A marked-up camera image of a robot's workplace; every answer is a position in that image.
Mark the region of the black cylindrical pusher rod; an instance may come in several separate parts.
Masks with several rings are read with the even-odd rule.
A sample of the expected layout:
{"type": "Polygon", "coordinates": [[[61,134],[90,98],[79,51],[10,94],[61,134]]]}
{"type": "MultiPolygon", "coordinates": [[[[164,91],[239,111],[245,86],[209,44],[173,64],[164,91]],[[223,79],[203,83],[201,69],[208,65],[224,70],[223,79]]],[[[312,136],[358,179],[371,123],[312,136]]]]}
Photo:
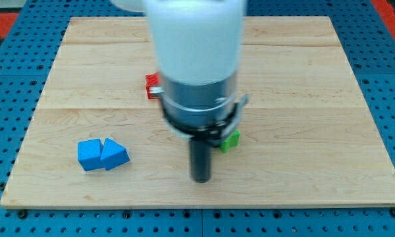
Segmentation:
{"type": "Polygon", "coordinates": [[[190,170],[195,182],[205,183],[211,178],[212,147],[201,140],[190,140],[190,170]]]}

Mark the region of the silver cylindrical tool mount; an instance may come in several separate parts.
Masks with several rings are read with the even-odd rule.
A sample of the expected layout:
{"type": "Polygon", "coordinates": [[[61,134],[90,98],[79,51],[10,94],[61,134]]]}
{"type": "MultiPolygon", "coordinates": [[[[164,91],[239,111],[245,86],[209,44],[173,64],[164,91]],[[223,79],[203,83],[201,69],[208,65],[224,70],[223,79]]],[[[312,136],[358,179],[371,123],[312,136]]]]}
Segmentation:
{"type": "Polygon", "coordinates": [[[236,101],[235,75],[204,85],[187,85],[161,73],[159,76],[163,118],[180,137],[220,147],[238,127],[250,96],[243,95],[236,101]]]}

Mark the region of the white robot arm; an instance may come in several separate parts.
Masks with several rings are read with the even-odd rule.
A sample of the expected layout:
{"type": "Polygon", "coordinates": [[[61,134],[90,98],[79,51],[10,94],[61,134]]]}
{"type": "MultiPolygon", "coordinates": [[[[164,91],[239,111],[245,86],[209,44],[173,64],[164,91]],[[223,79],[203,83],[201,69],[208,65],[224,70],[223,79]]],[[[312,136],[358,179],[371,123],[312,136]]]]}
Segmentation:
{"type": "Polygon", "coordinates": [[[111,3],[146,17],[161,80],[151,94],[167,125],[189,141],[192,179],[207,182],[213,148],[236,129],[249,100],[236,99],[246,1],[111,3]]]}

